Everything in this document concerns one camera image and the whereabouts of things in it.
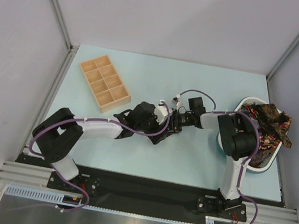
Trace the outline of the red navy striped tie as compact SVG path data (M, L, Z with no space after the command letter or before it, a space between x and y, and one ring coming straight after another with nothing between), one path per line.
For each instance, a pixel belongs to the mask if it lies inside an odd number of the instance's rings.
M162 135L160 136L159 140L162 141L162 140L165 140L166 138L168 138L169 136L173 135L173 134L176 134L178 132L174 131L174 130L165 130Z

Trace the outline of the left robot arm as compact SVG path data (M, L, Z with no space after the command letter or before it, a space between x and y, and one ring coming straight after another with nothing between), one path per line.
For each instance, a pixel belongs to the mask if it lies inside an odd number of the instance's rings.
M168 131L175 110L161 101L159 105L141 102L134 109L111 118L78 118L68 108L61 108L34 128L29 151L43 157L61 175L68 191L80 186L79 169L71 150L79 140L88 138L125 139L135 134L156 138Z

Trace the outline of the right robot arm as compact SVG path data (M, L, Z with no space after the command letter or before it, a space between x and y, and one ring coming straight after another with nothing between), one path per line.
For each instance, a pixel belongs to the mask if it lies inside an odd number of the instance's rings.
M250 160L259 148L259 133L252 119L242 112L207 112L202 98L189 99L189 109L183 113L178 105L172 112L172 132L182 127L217 130L226 155L226 171L219 195L214 201L221 217L233 214L242 204L242 180Z

